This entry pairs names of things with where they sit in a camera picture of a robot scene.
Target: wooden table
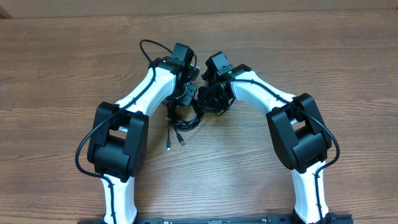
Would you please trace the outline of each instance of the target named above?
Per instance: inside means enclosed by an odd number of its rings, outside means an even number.
[[[355,223],[398,219],[398,11],[267,12],[0,20],[0,222],[76,223],[104,213],[103,186],[78,172],[76,147],[96,107],[133,90],[148,63],[139,40],[181,42],[205,60],[222,50],[282,91],[307,92],[341,146],[325,172],[332,212]],[[152,58],[167,55],[146,45]],[[266,119],[243,102],[171,134],[150,119],[136,178],[142,217],[290,213],[290,171]],[[93,169],[82,152],[81,162]],[[329,160],[335,150],[329,150]]]

